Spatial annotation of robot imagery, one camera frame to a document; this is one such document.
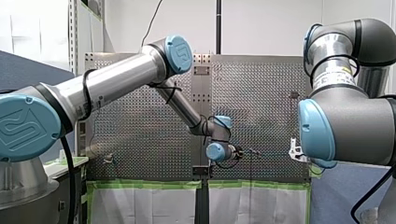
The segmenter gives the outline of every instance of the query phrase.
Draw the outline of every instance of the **perforated metal panel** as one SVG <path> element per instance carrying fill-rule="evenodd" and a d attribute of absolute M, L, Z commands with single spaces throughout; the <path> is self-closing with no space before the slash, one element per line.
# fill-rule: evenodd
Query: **perforated metal panel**
<path fill-rule="evenodd" d="M 87 54 L 86 68 L 100 68 L 129 56 L 132 54 Z M 298 135 L 297 104 L 301 100 L 290 99 L 290 93 L 304 97 L 308 83 L 301 61 L 300 57 L 212 56 L 211 92 L 201 92 L 210 93 L 211 107 L 202 108 L 208 114 L 233 118 L 232 142 L 264 155 L 258 159 L 247 154 L 232 170 L 215 168 L 215 178 L 308 180 L 305 165 L 288 155 L 290 138 Z M 191 76 L 173 77 L 188 98 L 191 93 L 199 94 L 191 92 Z M 193 137 L 155 90 L 143 87 L 101 108 L 97 119 L 96 115 L 87 125 L 86 144 L 92 146 L 87 147 L 87 154 L 93 154 L 90 179 L 191 180 Z M 95 130 L 90 130 L 95 119 Z M 92 133 L 95 137 L 90 144 Z M 105 162 L 111 153 L 114 162 Z"/>
<path fill-rule="evenodd" d="M 86 54 L 87 69 L 101 68 L 132 54 Z M 173 77 L 190 96 L 191 75 Z M 185 124 L 154 89 L 133 91 L 92 114 L 87 154 L 89 179 L 191 180 L 190 135 Z"/>
<path fill-rule="evenodd" d="M 213 114 L 233 118 L 234 144 L 263 155 L 260 159 L 246 154 L 232 170 L 216 168 L 215 178 L 307 180 L 305 165 L 288 154 L 290 138 L 298 135 L 299 99 L 291 99 L 290 93 L 304 97 L 306 89 L 301 61 L 300 57 L 212 57 Z"/>

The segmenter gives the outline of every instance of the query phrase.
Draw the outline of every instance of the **wire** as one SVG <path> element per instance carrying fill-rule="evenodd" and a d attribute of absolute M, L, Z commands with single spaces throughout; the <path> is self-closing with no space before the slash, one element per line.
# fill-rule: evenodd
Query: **wire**
<path fill-rule="evenodd" d="M 229 170 L 229 169 L 233 169 L 238 163 L 239 163 L 239 161 L 240 160 L 236 160 L 233 164 L 231 164 L 230 166 L 223 166 L 223 165 L 221 165 L 220 163 L 218 163 L 218 162 L 215 162 L 215 164 L 219 167 L 219 168 L 221 168 L 221 169 L 223 169 L 223 170 Z"/>
<path fill-rule="evenodd" d="M 151 22 L 149 23 L 149 26 L 148 26 L 148 31 L 146 32 L 145 36 L 143 37 L 142 44 L 141 44 L 140 47 L 143 47 L 143 45 L 145 44 L 145 40 L 146 40 L 146 38 L 149 35 L 149 31 L 151 30 L 151 25 L 154 22 L 155 17 L 157 16 L 158 9 L 160 8 L 162 2 L 163 2 L 163 0 L 160 0 L 160 2 L 158 3 L 157 8 L 155 9 L 154 15 L 152 16 Z"/>
<path fill-rule="evenodd" d="M 85 115 L 80 120 L 87 119 L 92 113 L 92 100 L 91 100 L 90 92 L 88 91 L 88 87 L 87 87 L 87 77 L 91 72 L 95 70 L 96 69 L 90 69 L 86 71 L 82 77 L 82 92 L 84 93 L 84 98 L 87 101 L 87 104 L 86 106 L 84 106 L 84 108 L 86 109 Z"/>
<path fill-rule="evenodd" d="M 16 90 L 0 90 L 0 94 L 8 94 L 8 93 L 12 93 Z"/>
<path fill-rule="evenodd" d="M 314 68 L 312 69 L 311 75 L 309 76 L 309 78 L 310 78 L 309 81 L 311 83 L 311 87 L 314 86 L 314 74 L 323 63 L 325 63 L 333 58 L 343 58 L 343 57 L 348 58 L 349 60 L 352 60 L 356 64 L 356 71 L 355 71 L 355 74 L 353 75 L 353 77 L 356 77 L 359 74 L 359 71 L 361 70 L 361 65 L 359 64 L 358 60 L 355 57 L 353 57 L 349 54 L 330 55 L 330 56 L 327 56 L 327 57 L 323 58 L 322 60 L 320 60 L 317 64 L 315 64 Z"/>
<path fill-rule="evenodd" d="M 94 153 L 93 150 L 91 149 L 91 145 L 92 145 L 92 140 L 93 140 L 93 138 L 94 138 L 95 135 L 96 135 L 96 121 L 98 120 L 99 115 L 100 115 L 100 107 L 98 108 L 98 113 L 97 113 L 95 119 L 93 120 L 93 132 L 92 132 L 92 136 L 91 136 L 91 139 L 90 139 L 90 146 L 89 146 L 89 150 L 90 150 L 90 152 L 91 152 L 94 156 L 97 156 L 97 155 L 96 155 L 96 153 Z"/>
<path fill-rule="evenodd" d="M 319 26 L 322 26 L 322 25 L 319 24 L 319 23 L 313 24 L 313 25 L 311 26 L 311 28 L 309 28 L 309 31 L 308 31 L 308 33 L 306 33 L 306 37 L 305 37 L 305 39 L 304 39 L 304 61 L 303 61 L 303 67 L 304 67 L 304 71 L 305 71 L 306 75 L 309 76 L 309 77 L 310 77 L 311 75 L 308 73 L 308 70 L 306 69 L 306 64 L 307 64 L 307 63 L 309 64 L 309 61 L 308 61 L 308 50 L 309 50 L 308 44 L 309 44 L 309 42 L 311 42 L 311 35 L 312 35 L 312 33 L 313 33 L 314 30 L 315 30 L 316 28 L 318 28 Z"/>
<path fill-rule="evenodd" d="M 162 89 L 162 90 L 172 90 L 171 94 L 169 95 L 168 99 L 166 100 L 165 104 L 169 104 L 169 102 L 172 100 L 172 97 L 175 95 L 176 91 L 182 91 L 180 87 L 174 86 L 174 87 L 161 87 L 161 86 L 153 86 L 156 89 Z"/>
<path fill-rule="evenodd" d="M 387 94 L 387 95 L 383 95 L 383 96 L 378 96 L 377 98 L 381 98 L 381 99 L 392 98 L 392 99 L 396 100 L 396 94 Z"/>
<path fill-rule="evenodd" d="M 352 210 L 350 210 L 350 215 L 356 223 L 360 223 L 356 218 L 356 211 L 358 211 L 359 207 L 361 207 L 361 205 L 364 204 L 367 199 L 369 199 L 379 188 L 381 188 L 382 185 L 385 184 L 385 182 L 387 182 L 387 180 L 392 176 L 394 170 L 395 165 L 392 165 L 390 169 L 384 174 L 384 176 L 382 176 L 382 178 L 379 179 L 378 182 L 376 182 L 376 184 L 352 207 Z"/>
<path fill-rule="evenodd" d="M 75 218 L 75 207 L 76 207 L 76 177 L 75 177 L 75 168 L 73 164 L 73 156 L 67 143 L 67 139 L 65 136 L 61 137 L 62 146 L 64 147 L 64 154 L 66 156 L 67 161 L 67 169 L 69 174 L 69 217 L 67 220 L 68 224 L 74 223 Z"/>

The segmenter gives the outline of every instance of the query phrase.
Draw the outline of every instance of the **black rod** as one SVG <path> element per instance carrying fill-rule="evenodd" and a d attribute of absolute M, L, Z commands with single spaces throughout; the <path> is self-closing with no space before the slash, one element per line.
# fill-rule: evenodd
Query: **black rod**
<path fill-rule="evenodd" d="M 216 54 L 221 54 L 221 0 L 216 7 Z"/>

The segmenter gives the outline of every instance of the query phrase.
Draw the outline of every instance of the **blue joint cap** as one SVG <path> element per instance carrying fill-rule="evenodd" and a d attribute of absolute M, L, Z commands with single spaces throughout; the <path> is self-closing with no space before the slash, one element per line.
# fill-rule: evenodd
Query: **blue joint cap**
<path fill-rule="evenodd" d="M 332 127 L 320 106 L 312 99 L 299 103 L 300 140 L 310 158 L 333 161 L 335 142 Z"/>
<path fill-rule="evenodd" d="M 226 125 L 228 129 L 231 129 L 233 127 L 233 121 L 230 117 L 227 116 L 215 116 L 214 121 L 220 126 Z"/>
<path fill-rule="evenodd" d="M 206 156 L 212 161 L 224 161 L 224 147 L 219 143 L 211 143 L 206 148 Z"/>
<path fill-rule="evenodd" d="M 180 35 L 170 35 L 165 39 L 165 54 L 176 74 L 188 72 L 192 67 L 192 53 L 189 43 Z"/>
<path fill-rule="evenodd" d="M 46 102 L 26 95 L 0 96 L 0 161 L 27 161 L 61 135 L 61 120 Z"/>

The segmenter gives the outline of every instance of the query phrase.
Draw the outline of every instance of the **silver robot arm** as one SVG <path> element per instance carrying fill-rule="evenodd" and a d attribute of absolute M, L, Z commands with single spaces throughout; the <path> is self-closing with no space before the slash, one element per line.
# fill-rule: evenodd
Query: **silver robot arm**
<path fill-rule="evenodd" d="M 212 137 L 212 143 L 206 153 L 209 159 L 226 161 L 237 158 L 237 150 L 229 145 L 231 119 L 218 116 L 214 117 L 213 121 L 203 120 L 190 102 L 181 92 L 175 91 L 172 82 L 168 80 L 169 77 L 189 71 L 191 65 L 192 55 L 188 43 L 180 36 L 169 36 L 144 46 L 134 57 L 102 69 L 89 71 L 84 76 L 56 86 L 40 83 L 9 95 L 2 95 L 0 104 L 3 103 L 3 106 L 14 104 L 16 107 L 4 112 L 4 115 L 0 114 L 0 118 L 6 118 L 7 115 L 12 115 L 21 109 L 30 110 L 35 114 L 35 119 L 32 118 L 30 123 L 35 123 L 36 127 L 43 127 L 44 130 L 49 131 L 49 134 L 40 136 L 39 142 L 34 138 L 21 137 L 17 140 L 13 139 L 13 144 L 0 144 L 0 161 L 27 161 L 39 156 L 58 138 L 72 132 L 78 120 L 86 119 L 92 111 L 144 85 L 156 88 L 189 126 L 192 134 Z M 23 98 L 21 104 L 17 106 L 18 103 L 15 101 L 20 100 L 21 97 Z M 4 142 L 7 138 L 15 138 L 11 136 L 12 134 L 7 135 L 7 132 L 10 133 L 8 129 L 11 129 L 11 124 L 7 125 L 8 122 L 6 119 L 0 120 L 0 130 L 5 129 L 3 137 L 0 132 L 0 139 L 5 140 Z"/>
<path fill-rule="evenodd" d="M 359 20 L 318 26 L 305 44 L 313 86 L 309 99 L 299 104 L 305 156 L 319 162 L 392 165 L 396 104 L 375 97 L 396 62 L 396 35 L 382 21 Z M 361 66 L 361 87 L 350 60 Z"/>
<path fill-rule="evenodd" d="M 215 162 L 239 160 L 242 151 L 229 144 L 232 122 L 225 116 L 215 116 L 213 121 L 199 115 L 180 91 L 175 91 L 175 85 L 166 80 L 156 87 L 157 92 L 177 112 L 194 135 L 210 136 L 212 143 L 206 148 L 206 156 Z"/>
<path fill-rule="evenodd" d="M 230 118 L 215 117 L 213 122 L 201 120 L 180 92 L 172 96 L 175 88 L 168 78 L 189 71 L 191 65 L 188 43 L 180 36 L 168 36 L 144 46 L 134 57 L 88 71 L 82 77 L 56 86 L 40 83 L 0 95 L 0 217 L 6 223 L 43 223 L 43 220 L 57 223 L 59 184 L 47 178 L 38 156 L 59 138 L 64 142 L 63 137 L 73 131 L 78 120 L 88 118 L 92 111 L 144 85 L 155 87 L 169 101 L 191 133 L 212 137 L 207 148 L 209 159 L 239 159 L 235 147 L 228 143 Z M 69 155 L 72 174 L 73 162 Z M 71 221 L 74 218 L 74 181 L 70 177 Z M 15 216 L 21 209 L 32 211 L 32 215 Z"/>

